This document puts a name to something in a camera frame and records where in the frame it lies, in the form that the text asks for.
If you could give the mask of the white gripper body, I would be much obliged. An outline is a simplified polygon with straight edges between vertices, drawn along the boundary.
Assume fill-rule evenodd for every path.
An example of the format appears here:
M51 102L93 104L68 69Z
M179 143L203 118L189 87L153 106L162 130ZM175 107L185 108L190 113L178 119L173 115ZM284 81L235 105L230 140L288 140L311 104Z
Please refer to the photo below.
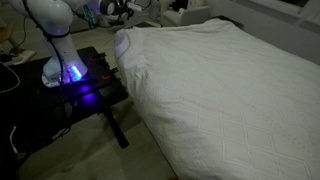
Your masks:
M142 12L143 7L141 5L133 3L131 0L117 0L117 4L122 13L131 14L135 11Z

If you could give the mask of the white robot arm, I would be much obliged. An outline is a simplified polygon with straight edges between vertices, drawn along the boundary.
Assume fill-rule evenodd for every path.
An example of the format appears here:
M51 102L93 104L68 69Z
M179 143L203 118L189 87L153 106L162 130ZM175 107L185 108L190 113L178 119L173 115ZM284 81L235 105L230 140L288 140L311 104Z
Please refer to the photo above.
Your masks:
M134 0L8 0L12 8L30 18L43 34L51 54L43 66L42 82L52 88L81 81L88 68L80 58L70 35L77 10L87 6L94 13L111 20L109 27L121 25L134 12L145 7Z

